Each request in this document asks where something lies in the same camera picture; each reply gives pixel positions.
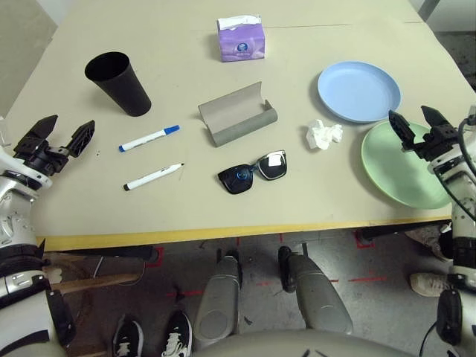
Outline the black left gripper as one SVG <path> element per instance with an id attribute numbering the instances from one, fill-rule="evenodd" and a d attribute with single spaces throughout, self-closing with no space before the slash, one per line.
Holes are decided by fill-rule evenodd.
<path id="1" fill-rule="evenodd" d="M 90 120 L 79 126 L 67 147 L 51 147 L 46 138 L 52 133 L 58 115 L 38 120 L 20 139 L 15 152 L 33 152 L 24 159 L 24 165 L 48 177 L 60 173 L 68 163 L 68 158 L 78 157 L 91 141 L 95 121 Z"/>

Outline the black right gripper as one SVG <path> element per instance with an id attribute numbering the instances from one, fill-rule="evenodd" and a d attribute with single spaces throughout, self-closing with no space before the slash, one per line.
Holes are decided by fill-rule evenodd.
<path id="1" fill-rule="evenodd" d="M 430 132 L 423 135 L 423 142 L 415 143 L 415 133 L 409 122 L 399 113 L 390 110 L 388 118 L 390 126 L 402 142 L 404 152 L 415 152 L 417 156 L 428 162 L 449 152 L 457 143 L 457 130 L 435 108 L 421 106 Z"/>

